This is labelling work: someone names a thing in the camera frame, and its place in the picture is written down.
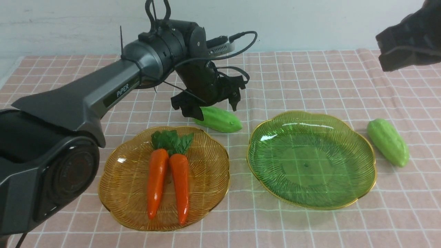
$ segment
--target toy bitter melon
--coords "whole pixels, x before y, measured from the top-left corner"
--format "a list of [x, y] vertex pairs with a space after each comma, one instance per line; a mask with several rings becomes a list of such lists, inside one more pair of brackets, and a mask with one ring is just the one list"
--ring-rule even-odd
[[204, 121], [193, 119], [198, 125], [211, 128], [218, 132], [234, 133], [242, 129], [242, 122], [233, 113], [214, 106], [201, 107]]
[[367, 135], [393, 165], [405, 167], [409, 162], [409, 147], [392, 124], [375, 119], [367, 125]]

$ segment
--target toy carrot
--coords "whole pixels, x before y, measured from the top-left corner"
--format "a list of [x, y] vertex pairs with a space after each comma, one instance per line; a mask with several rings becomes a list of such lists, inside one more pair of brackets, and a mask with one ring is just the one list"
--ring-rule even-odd
[[178, 210], [179, 224], [181, 225], [185, 224], [190, 208], [188, 184], [190, 166], [186, 153], [193, 141], [193, 135], [194, 134], [191, 133], [179, 137], [178, 134], [171, 133], [169, 136], [170, 145], [173, 145], [173, 148], [169, 151], [170, 159], [168, 163], [175, 184], [176, 208]]
[[156, 131], [151, 135], [153, 152], [149, 161], [149, 178], [147, 182], [147, 213], [149, 219], [156, 216], [161, 203], [169, 155], [167, 152], [167, 131]]

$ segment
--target plate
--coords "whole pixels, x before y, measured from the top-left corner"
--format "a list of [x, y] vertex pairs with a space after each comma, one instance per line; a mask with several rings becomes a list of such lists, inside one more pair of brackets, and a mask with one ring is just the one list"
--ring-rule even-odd
[[353, 204], [375, 185], [374, 150], [329, 115], [284, 112], [251, 134], [247, 162], [260, 183], [292, 205], [332, 210]]
[[[168, 170], [160, 208], [154, 219], [147, 216], [147, 179], [152, 152], [151, 134], [177, 130], [194, 133], [188, 150], [190, 210], [187, 222], [178, 223], [173, 179]], [[230, 162], [226, 149], [206, 132], [194, 127], [154, 127], [120, 145], [109, 156], [98, 186], [102, 204], [123, 226], [138, 231], [173, 231], [200, 221], [228, 192]]]

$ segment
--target fake vegetable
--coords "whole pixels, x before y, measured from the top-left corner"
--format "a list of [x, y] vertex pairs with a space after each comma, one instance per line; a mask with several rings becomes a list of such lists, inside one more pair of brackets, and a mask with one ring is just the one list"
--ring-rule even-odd
[[153, 152], [149, 161], [147, 182], [147, 212], [149, 219], [156, 216], [161, 203], [165, 175], [167, 174], [169, 155], [166, 148], [167, 131], [156, 131], [151, 135]]
[[179, 224], [184, 225], [190, 209], [189, 184], [190, 166], [186, 156], [193, 141], [194, 134], [179, 137], [177, 133], [170, 133], [169, 141], [172, 147], [168, 151], [169, 165], [175, 184], [176, 208], [178, 210]]
[[211, 128], [218, 132], [234, 133], [242, 129], [242, 122], [233, 113], [218, 107], [201, 107], [204, 121], [194, 119], [194, 122], [203, 127]]
[[393, 165], [405, 167], [409, 162], [409, 147], [392, 124], [375, 119], [367, 125], [367, 135]]

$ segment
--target tablecloth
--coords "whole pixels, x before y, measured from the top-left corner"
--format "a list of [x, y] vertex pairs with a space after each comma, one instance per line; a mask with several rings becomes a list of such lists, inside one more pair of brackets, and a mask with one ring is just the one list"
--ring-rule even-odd
[[[97, 196], [106, 158], [149, 127], [194, 125], [171, 108], [179, 90], [162, 84], [134, 90], [102, 120], [94, 183], [72, 204], [28, 234], [24, 248], [435, 248], [441, 244], [441, 64], [384, 73], [378, 51], [245, 53], [217, 61], [251, 76], [235, 114], [243, 129], [207, 128], [231, 159], [225, 199], [202, 221], [176, 232], [144, 233], [119, 225]], [[0, 108], [17, 98], [55, 89], [117, 60], [116, 55], [29, 56], [0, 90]], [[176, 74], [170, 82], [182, 86]], [[227, 101], [217, 106], [231, 111]], [[409, 144], [405, 168], [376, 151], [377, 184], [341, 210], [307, 210], [285, 204], [252, 176], [245, 159], [252, 130], [286, 110], [326, 113], [366, 136], [368, 121], [385, 118]], [[18, 237], [11, 238], [10, 247]]]

